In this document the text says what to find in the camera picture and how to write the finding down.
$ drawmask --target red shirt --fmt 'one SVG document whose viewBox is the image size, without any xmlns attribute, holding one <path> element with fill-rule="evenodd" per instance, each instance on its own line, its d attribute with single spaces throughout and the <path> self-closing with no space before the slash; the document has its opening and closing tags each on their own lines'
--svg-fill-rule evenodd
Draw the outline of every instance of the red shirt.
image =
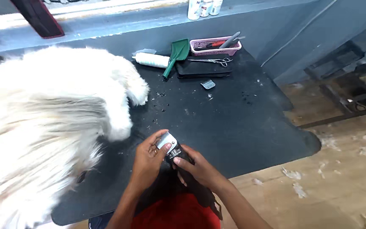
<svg viewBox="0 0 366 229">
<path fill-rule="evenodd" d="M 132 220 L 131 229 L 220 229 L 220 219 L 193 194 L 159 200 Z"/>
</svg>

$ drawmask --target white container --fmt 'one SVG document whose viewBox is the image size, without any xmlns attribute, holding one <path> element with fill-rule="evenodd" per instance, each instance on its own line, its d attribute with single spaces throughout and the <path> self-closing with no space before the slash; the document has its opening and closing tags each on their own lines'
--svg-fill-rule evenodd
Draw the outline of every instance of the white container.
<svg viewBox="0 0 366 229">
<path fill-rule="evenodd" d="M 197 20 L 200 18 L 201 4 L 203 0 L 189 0 L 189 11 L 187 12 L 187 18 L 190 20 Z"/>
<path fill-rule="evenodd" d="M 169 57 L 155 55 L 150 53 L 137 53 L 134 57 L 136 62 L 158 68 L 167 68 L 169 64 Z"/>
<path fill-rule="evenodd" d="M 213 5 L 211 6 L 210 15 L 217 15 L 220 13 L 222 0 L 213 0 Z"/>
<path fill-rule="evenodd" d="M 201 5 L 200 17 L 207 17 L 210 14 L 212 5 L 212 0 L 203 0 L 203 4 Z"/>
</svg>

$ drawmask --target grooming table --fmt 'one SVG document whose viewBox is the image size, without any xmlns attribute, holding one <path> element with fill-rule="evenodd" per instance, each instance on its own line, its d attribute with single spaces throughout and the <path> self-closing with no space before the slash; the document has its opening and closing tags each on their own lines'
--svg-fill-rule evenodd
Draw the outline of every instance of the grooming table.
<svg viewBox="0 0 366 229">
<path fill-rule="evenodd" d="M 292 104 L 255 59 L 241 49 L 229 63 L 233 72 L 212 79 L 162 80 L 163 69 L 136 64 L 149 86 L 145 106 L 131 107 L 134 126 L 122 143 L 104 143 L 104 155 L 75 191 L 53 210 L 58 225 L 82 221 L 114 209 L 128 184 L 135 148 L 159 129 L 169 129 L 180 143 L 200 151 L 227 178 L 313 155 L 320 142 L 283 115 Z M 160 174 L 171 168 L 163 163 Z"/>
</svg>

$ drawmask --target wooden floor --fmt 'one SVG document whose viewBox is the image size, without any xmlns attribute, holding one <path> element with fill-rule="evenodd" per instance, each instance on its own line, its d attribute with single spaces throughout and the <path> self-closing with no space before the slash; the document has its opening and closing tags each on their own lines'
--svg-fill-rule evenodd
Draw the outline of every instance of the wooden floor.
<svg viewBox="0 0 366 229">
<path fill-rule="evenodd" d="M 230 179 L 276 229 L 359 229 L 366 214 L 366 116 L 317 126 L 323 141 L 317 154 Z M 300 180 L 282 173 L 298 171 Z M 254 184 L 259 179 L 262 185 Z M 298 183 L 306 193 L 299 198 Z M 222 228 L 236 228 L 223 209 Z"/>
<path fill-rule="evenodd" d="M 294 109 L 284 112 L 295 126 L 343 115 L 311 80 L 280 86 Z"/>
</svg>

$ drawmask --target pink basket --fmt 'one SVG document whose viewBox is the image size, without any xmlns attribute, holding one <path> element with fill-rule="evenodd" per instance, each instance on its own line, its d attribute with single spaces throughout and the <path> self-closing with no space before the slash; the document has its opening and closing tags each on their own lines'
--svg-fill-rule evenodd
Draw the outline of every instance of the pink basket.
<svg viewBox="0 0 366 229">
<path fill-rule="evenodd" d="M 208 39 L 197 39 L 190 41 L 190 49 L 193 55 L 195 56 L 203 56 L 203 55 L 212 55 L 212 54 L 228 54 L 230 56 L 234 55 L 237 50 L 242 48 L 241 42 L 238 41 L 233 48 L 226 48 L 226 49 L 210 49 L 210 50 L 202 50 L 202 51 L 195 51 L 194 48 L 198 47 L 206 47 L 207 44 L 216 42 L 216 41 L 226 41 L 229 37 L 222 37 L 222 38 L 208 38 Z"/>
</svg>

